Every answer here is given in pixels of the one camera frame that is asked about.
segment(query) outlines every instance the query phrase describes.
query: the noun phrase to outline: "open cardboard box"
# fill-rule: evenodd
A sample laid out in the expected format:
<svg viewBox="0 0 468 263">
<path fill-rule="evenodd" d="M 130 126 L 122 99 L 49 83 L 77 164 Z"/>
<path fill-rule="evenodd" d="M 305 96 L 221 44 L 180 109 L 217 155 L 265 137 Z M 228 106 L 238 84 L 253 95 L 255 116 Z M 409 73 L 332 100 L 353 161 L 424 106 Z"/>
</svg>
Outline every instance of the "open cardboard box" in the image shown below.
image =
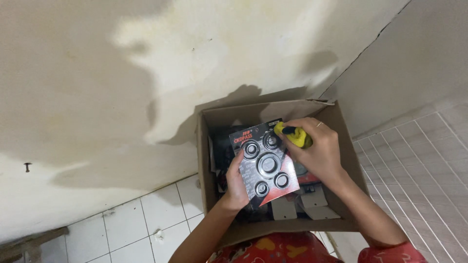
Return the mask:
<svg viewBox="0 0 468 263">
<path fill-rule="evenodd" d="M 198 177 L 202 188 L 205 214 L 218 201 L 216 176 L 210 171 L 208 135 L 212 128 L 239 124 L 254 126 L 276 118 L 283 118 L 283 121 L 288 121 L 303 117 L 315 117 L 338 132 L 341 164 L 353 181 L 368 195 L 366 183 L 359 168 L 358 157 L 354 152 L 338 102 L 331 104 L 315 100 L 295 100 L 234 106 L 203 110 L 198 117 Z M 220 241 L 219 246 L 236 244 L 273 232 L 358 231 L 353 216 L 343 202 L 326 187 L 324 187 L 324 193 L 329 207 L 341 216 L 340 219 L 289 219 L 248 224 L 233 222 Z"/>
</svg>

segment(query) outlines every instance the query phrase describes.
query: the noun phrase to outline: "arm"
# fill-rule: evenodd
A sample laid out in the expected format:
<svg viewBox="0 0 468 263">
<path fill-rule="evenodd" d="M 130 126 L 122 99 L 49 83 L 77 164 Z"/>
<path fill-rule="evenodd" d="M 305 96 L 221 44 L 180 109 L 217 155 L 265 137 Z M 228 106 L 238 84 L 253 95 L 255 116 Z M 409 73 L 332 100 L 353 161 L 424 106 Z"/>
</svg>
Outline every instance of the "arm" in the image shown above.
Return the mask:
<svg viewBox="0 0 468 263">
<path fill-rule="evenodd" d="M 237 213 L 249 203 L 239 165 L 244 152 L 231 162 L 226 174 L 228 190 L 172 255 L 169 263 L 205 263 Z"/>
<path fill-rule="evenodd" d="M 315 118 L 303 118 L 284 124 L 302 127 L 313 140 L 301 149 L 280 134 L 287 148 L 307 170 L 316 175 L 348 207 L 360 232 L 371 247 L 390 247 L 409 241 L 404 231 L 368 197 L 341 167 L 338 134 Z"/>
</svg>

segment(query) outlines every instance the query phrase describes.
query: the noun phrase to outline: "person's left hand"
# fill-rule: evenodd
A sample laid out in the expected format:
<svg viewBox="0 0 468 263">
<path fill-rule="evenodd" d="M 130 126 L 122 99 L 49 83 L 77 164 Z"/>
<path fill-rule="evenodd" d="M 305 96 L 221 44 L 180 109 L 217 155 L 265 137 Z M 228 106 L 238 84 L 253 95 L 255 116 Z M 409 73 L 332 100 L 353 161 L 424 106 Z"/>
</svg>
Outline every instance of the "person's left hand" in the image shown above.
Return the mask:
<svg viewBox="0 0 468 263">
<path fill-rule="evenodd" d="M 239 171 L 239 166 L 244 159 L 244 150 L 239 151 L 231 162 L 226 173 L 227 192 L 223 196 L 226 201 L 226 208 L 233 211 L 240 211 L 249 203 L 249 196 L 245 190 L 244 181 Z"/>
</svg>

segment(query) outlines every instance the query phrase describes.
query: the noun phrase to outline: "yellow cloth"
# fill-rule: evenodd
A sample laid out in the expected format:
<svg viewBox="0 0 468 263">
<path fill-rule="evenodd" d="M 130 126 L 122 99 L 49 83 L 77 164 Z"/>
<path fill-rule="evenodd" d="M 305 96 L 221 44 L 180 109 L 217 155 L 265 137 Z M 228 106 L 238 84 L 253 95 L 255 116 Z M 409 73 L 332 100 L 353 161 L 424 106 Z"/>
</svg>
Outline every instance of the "yellow cloth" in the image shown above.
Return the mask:
<svg viewBox="0 0 468 263">
<path fill-rule="evenodd" d="M 283 133 L 283 122 L 278 122 L 273 130 L 275 131 L 276 135 L 279 135 L 280 133 Z M 312 138 L 310 138 L 310 135 L 306 133 L 304 129 L 301 127 L 296 127 L 294 130 L 294 133 L 287 134 L 286 137 L 294 143 L 297 147 L 300 148 L 308 148 L 312 145 Z"/>
</svg>

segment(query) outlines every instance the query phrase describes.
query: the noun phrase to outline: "red shirt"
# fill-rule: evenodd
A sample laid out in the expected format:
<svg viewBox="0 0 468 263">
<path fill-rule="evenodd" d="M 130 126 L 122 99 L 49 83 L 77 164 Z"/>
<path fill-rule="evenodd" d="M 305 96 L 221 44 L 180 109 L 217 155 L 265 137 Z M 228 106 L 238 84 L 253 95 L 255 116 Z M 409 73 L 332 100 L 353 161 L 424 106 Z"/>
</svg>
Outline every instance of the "red shirt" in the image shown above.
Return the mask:
<svg viewBox="0 0 468 263">
<path fill-rule="evenodd" d="M 331 256 L 311 232 L 273 233 L 223 248 L 209 263 L 343 263 Z M 427 263 L 410 242 L 377 249 L 365 248 L 358 263 Z"/>
</svg>

